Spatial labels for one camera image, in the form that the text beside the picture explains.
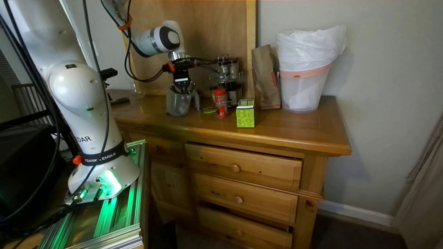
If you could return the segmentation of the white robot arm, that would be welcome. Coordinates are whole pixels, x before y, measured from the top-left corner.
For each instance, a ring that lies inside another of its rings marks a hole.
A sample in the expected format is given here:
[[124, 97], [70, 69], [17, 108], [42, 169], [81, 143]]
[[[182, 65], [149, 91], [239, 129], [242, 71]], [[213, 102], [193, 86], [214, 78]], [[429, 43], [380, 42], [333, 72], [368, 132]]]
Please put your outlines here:
[[110, 114], [95, 46], [78, 33], [67, 0], [1, 0], [1, 18], [48, 91], [78, 147], [67, 201], [117, 197], [139, 169]]

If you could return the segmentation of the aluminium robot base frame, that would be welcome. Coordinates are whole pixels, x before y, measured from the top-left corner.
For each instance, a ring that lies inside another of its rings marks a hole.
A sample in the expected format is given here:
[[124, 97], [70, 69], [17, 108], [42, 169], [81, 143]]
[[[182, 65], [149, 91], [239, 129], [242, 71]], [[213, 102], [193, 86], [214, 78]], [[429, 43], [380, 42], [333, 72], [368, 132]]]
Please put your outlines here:
[[142, 170], [145, 141], [128, 143], [139, 177], [116, 198], [78, 206], [51, 226], [37, 249], [143, 249]]

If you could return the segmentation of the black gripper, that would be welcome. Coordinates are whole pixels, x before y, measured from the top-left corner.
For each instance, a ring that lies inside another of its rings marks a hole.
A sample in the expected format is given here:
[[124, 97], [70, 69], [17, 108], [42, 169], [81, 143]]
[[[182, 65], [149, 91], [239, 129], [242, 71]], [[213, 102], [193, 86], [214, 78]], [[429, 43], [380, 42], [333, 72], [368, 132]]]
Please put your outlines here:
[[189, 84], [188, 69], [193, 67], [190, 60], [177, 60], [172, 62], [172, 89], [177, 94], [181, 94], [181, 89], [177, 86], [185, 86], [184, 94], [192, 91], [192, 84]]

